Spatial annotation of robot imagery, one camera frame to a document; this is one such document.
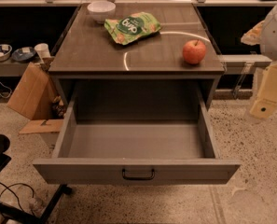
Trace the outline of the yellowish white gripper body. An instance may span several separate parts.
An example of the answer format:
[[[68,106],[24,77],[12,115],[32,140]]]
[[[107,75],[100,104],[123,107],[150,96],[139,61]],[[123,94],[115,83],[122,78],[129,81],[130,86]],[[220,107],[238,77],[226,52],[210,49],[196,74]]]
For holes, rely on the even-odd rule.
[[[277,108],[277,62],[271,62],[262,72],[262,79],[249,109],[249,114],[256,119],[267,119]]]

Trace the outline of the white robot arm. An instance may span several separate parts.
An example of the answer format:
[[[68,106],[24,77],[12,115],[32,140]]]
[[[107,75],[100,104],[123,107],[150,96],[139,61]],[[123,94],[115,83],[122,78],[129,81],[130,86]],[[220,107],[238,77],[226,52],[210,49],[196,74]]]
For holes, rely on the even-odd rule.
[[[277,108],[277,4],[264,21],[242,36],[241,42],[250,46],[259,45],[261,54],[271,59],[249,108],[252,117],[267,119]]]

